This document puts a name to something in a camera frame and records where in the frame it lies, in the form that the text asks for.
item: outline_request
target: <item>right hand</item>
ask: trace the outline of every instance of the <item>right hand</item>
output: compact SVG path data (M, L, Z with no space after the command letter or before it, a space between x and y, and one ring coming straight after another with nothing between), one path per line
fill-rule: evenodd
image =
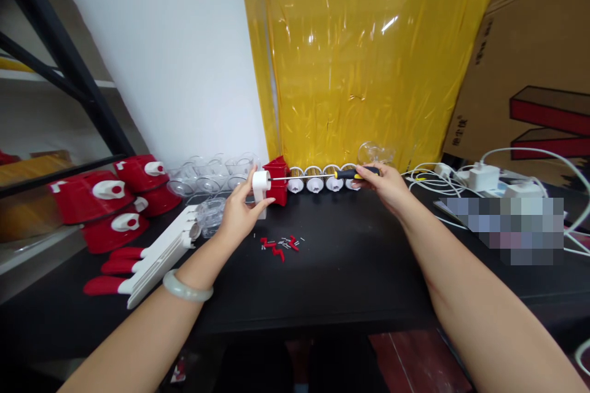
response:
M359 165L356 167L356 172L364 179L354 180L353 187L373 189L391 213L397 216L407 202L415 199L397 170L381 163L370 163L366 166L376 167L381 172L381 176Z

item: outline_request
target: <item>bracelet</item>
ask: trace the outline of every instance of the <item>bracelet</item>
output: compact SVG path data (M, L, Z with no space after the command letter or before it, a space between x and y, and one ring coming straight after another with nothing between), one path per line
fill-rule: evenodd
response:
M179 298L191 302L205 302L213 296L213 288L209 290L195 290L177 280L175 273L178 269L172 269L164 275L162 283L164 287Z

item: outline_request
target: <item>left hand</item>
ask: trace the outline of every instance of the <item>left hand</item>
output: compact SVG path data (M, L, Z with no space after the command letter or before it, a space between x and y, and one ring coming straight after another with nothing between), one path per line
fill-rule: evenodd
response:
M234 242L237 247L246 235L249 234L256 224L258 216L273 203L276 198L266 198L253 207L246 204L246 197L252 192L252 177L256 172L254 165L245 182L240 183L227 198L226 208L223 212L221 226L215 236L225 237L226 240Z

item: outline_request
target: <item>cardboard box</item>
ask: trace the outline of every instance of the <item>cardboard box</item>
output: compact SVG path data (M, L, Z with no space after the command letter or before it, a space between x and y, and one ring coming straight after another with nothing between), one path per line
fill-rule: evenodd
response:
M536 147L590 171L590 1L492 0L450 122L444 151L479 160ZM559 160L499 152L487 163L582 189Z

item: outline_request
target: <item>screwdriver handle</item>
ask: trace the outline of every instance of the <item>screwdriver handle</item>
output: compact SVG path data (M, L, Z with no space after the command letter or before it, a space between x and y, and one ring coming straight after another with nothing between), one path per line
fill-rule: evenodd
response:
M381 171L376 167L367 166L365 169L373 172L374 174L381 176ZM356 169L349 169L345 171L336 171L334 173L334 178L336 179L363 179L358 173L356 173Z

